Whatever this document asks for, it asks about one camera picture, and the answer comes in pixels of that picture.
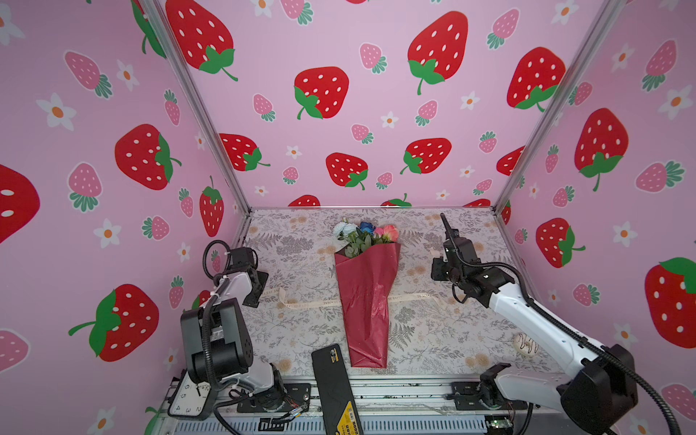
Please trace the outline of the beige ribbon pile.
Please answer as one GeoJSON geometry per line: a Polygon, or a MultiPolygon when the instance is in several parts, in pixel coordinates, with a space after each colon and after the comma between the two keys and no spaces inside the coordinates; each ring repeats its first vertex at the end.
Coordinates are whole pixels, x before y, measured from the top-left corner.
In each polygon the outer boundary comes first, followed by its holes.
{"type": "MultiPolygon", "coordinates": [[[[286,290],[284,290],[284,288],[282,287],[272,288],[270,290],[269,295],[265,295],[264,297],[262,297],[262,301],[264,300],[274,300],[277,304],[280,304],[281,307],[286,307],[291,310],[319,309],[337,307],[342,305],[342,301],[340,298],[323,299],[310,302],[292,302],[287,297],[286,290]]],[[[437,297],[436,295],[430,295],[427,293],[389,295],[389,297],[387,297],[387,302],[384,305],[392,306],[398,304],[409,304],[411,302],[430,302],[434,303],[435,306],[437,306],[440,309],[443,309],[445,306],[447,306],[447,303],[444,302],[440,297],[437,297]]]]}

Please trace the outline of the large pink fake rose stem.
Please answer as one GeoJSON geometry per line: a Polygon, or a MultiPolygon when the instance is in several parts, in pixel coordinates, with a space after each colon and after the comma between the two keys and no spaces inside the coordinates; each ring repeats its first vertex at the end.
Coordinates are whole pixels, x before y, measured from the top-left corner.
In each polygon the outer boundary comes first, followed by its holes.
{"type": "Polygon", "coordinates": [[[393,225],[386,225],[382,228],[382,241],[385,243],[396,243],[400,233],[398,228],[393,225]]]}

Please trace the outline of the dark red wrapping paper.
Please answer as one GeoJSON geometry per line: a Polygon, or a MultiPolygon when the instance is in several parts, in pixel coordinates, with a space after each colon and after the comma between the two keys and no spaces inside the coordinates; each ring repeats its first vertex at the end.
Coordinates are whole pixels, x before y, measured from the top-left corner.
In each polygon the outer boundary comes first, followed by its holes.
{"type": "Polygon", "coordinates": [[[335,254],[335,273],[351,366],[384,369],[388,365],[388,298],[397,277],[401,245],[371,246],[357,257],[343,248],[335,254]]]}

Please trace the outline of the blue fake rose stem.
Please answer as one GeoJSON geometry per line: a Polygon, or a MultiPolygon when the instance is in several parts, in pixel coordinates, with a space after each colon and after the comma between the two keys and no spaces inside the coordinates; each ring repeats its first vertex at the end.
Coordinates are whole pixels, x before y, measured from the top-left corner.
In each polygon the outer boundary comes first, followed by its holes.
{"type": "Polygon", "coordinates": [[[375,226],[373,226],[372,223],[370,222],[361,222],[359,225],[359,232],[362,236],[364,235],[373,235],[375,230],[375,226]]]}

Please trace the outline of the white fake flower stem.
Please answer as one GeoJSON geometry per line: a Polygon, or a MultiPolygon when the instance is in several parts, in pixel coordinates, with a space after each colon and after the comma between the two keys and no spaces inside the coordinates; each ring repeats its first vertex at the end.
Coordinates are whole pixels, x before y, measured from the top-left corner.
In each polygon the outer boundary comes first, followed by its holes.
{"type": "Polygon", "coordinates": [[[337,240],[346,243],[346,246],[343,248],[343,255],[348,258],[358,257],[374,245],[373,236],[362,236],[358,225],[345,220],[335,225],[333,235],[337,240]]]}

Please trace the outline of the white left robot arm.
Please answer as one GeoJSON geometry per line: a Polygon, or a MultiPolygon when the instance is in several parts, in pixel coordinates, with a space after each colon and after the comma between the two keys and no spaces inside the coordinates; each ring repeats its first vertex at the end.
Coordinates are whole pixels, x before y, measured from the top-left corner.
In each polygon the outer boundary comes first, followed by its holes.
{"type": "Polygon", "coordinates": [[[268,282],[268,273],[258,269],[252,248],[231,248],[223,240],[208,243],[202,259],[203,271],[212,280],[207,302],[181,316],[186,373],[179,389],[206,384],[210,392],[203,408],[187,412],[177,395],[169,415],[203,420],[213,415],[229,433],[237,431],[220,413],[242,402],[253,402],[265,411],[277,411],[288,397],[279,369],[270,362],[257,362],[252,338],[242,308],[257,308],[268,282]]]}

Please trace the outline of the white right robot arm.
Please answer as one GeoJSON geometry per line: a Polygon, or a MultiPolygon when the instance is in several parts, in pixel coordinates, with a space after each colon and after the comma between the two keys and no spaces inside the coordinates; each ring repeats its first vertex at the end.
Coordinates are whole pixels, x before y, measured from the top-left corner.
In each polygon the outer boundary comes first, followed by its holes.
{"type": "Polygon", "coordinates": [[[450,223],[443,226],[444,254],[432,261],[432,279],[451,283],[457,302],[475,300],[505,317],[562,370],[537,373],[496,364],[480,375],[475,396],[483,405],[495,408],[507,402],[526,402],[529,409],[540,406],[565,413],[588,434],[609,434],[638,404],[638,392],[644,390],[662,413],[669,433],[680,433],[670,405],[636,373],[628,350],[582,335],[527,293],[523,275],[514,266],[481,261],[469,239],[450,223]]]}

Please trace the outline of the small beige patterned object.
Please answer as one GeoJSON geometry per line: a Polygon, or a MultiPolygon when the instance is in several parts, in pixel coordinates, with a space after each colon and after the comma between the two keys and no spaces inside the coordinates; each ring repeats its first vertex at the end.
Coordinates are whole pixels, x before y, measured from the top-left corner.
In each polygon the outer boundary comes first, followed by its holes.
{"type": "Polygon", "coordinates": [[[539,345],[525,333],[517,333],[513,339],[513,347],[525,357],[534,357],[539,353],[539,345]]]}

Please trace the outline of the black framed analog clock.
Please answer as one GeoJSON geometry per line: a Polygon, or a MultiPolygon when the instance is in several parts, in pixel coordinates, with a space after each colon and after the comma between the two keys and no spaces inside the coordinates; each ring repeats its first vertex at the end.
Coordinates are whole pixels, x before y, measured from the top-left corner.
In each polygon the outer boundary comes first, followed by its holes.
{"type": "Polygon", "coordinates": [[[183,370],[174,394],[168,399],[167,415],[179,420],[204,421],[212,416],[217,396],[208,382],[196,384],[183,370]]]}

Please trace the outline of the black flat device yellow label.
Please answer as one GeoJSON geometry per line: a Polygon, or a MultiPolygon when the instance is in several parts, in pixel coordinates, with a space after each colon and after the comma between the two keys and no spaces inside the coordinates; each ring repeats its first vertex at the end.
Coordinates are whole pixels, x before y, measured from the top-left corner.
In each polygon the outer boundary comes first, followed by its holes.
{"type": "Polygon", "coordinates": [[[364,435],[339,344],[311,353],[327,435],[364,435]]]}

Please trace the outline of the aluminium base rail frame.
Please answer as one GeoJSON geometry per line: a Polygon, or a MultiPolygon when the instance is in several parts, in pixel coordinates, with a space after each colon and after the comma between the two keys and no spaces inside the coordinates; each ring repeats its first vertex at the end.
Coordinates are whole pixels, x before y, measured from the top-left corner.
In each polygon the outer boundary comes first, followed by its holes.
{"type": "MultiPolygon", "coordinates": [[[[188,381],[173,379],[152,424],[153,434],[324,434],[324,405],[313,378],[290,376],[285,386],[293,401],[303,406],[294,419],[282,422],[290,410],[266,411],[246,401],[220,409],[219,417],[185,416],[175,409],[188,381]]],[[[578,434],[580,429],[565,414],[525,402],[507,402],[489,409],[475,395],[474,379],[357,376],[351,380],[362,434],[578,434]]]]}

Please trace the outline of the aluminium corner post right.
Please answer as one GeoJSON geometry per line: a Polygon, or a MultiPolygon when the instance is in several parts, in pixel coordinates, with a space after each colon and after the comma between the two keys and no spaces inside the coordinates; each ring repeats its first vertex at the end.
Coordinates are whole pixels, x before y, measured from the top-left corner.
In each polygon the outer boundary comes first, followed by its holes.
{"type": "Polygon", "coordinates": [[[597,51],[601,48],[603,41],[611,31],[618,16],[625,8],[625,1],[606,0],[603,1],[599,8],[592,25],[589,27],[587,34],[581,45],[578,47],[573,61],[567,67],[567,72],[562,79],[558,90],[552,97],[551,103],[546,108],[545,113],[540,118],[538,124],[534,128],[529,140],[526,143],[518,164],[514,168],[512,175],[509,178],[504,190],[502,190],[497,203],[492,208],[496,218],[502,217],[504,206],[511,199],[518,183],[525,175],[525,171],[533,161],[538,148],[543,144],[549,132],[554,127],[556,116],[563,112],[567,105],[567,98],[571,94],[576,82],[582,78],[587,68],[591,65],[597,51]]]}

